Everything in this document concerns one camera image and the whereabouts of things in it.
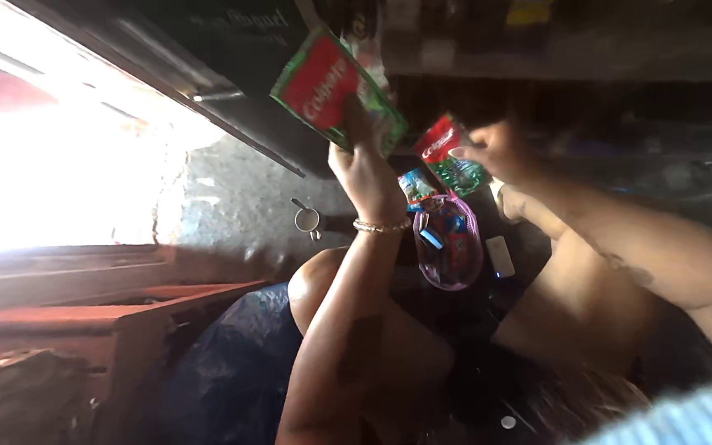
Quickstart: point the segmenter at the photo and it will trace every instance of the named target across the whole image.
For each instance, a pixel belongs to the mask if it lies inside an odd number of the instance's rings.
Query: hand
[[[483,126],[469,135],[484,147],[457,147],[450,155],[479,162],[488,172],[511,185],[523,185],[540,175],[539,160],[507,121]]]
[[[404,221],[408,208],[397,174],[378,153],[370,117],[358,98],[345,99],[345,128],[354,147],[351,155],[333,143],[328,148],[328,166],[340,181],[361,221],[392,225]]]

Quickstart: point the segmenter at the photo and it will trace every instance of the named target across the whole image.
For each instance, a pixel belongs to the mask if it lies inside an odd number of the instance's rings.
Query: metal cup
[[[301,208],[296,212],[296,228],[302,232],[309,233],[309,237],[318,242],[321,239],[321,231],[325,226],[326,217],[313,208],[305,207],[298,199],[293,198],[292,201],[293,204]]]

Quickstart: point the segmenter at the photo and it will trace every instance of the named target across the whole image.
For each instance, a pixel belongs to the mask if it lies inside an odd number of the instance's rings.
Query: knee
[[[298,268],[287,284],[290,311],[302,334],[321,307],[347,251],[347,246],[323,250]]]

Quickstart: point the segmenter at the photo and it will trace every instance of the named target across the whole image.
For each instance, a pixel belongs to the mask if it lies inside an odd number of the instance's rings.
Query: colgate logo
[[[331,64],[331,70],[326,74],[326,78],[323,79],[320,85],[315,87],[315,95],[304,102],[302,109],[305,118],[314,121],[317,119],[317,116],[321,115],[321,110],[323,110],[326,102],[328,102],[328,99],[331,97],[337,82],[345,75],[346,70],[347,63],[345,59],[337,59],[336,62]]]
[[[455,129],[450,128],[446,135],[443,135],[438,141],[434,142],[433,145],[427,147],[425,151],[422,152],[422,159],[427,159],[430,155],[435,153],[440,147],[448,143],[452,137],[455,135]]]

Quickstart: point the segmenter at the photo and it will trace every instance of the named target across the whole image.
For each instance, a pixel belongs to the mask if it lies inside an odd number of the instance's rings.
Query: colgate toothpaste packet
[[[485,168],[479,163],[450,156],[450,150],[472,145],[463,126],[449,114],[441,116],[414,145],[414,152],[433,170],[447,187],[464,197],[485,179]]]
[[[388,156],[408,124],[351,53],[326,28],[311,31],[285,66],[271,90],[271,97],[326,139],[352,150],[342,118],[342,103],[351,93],[358,95],[370,115],[376,147]]]

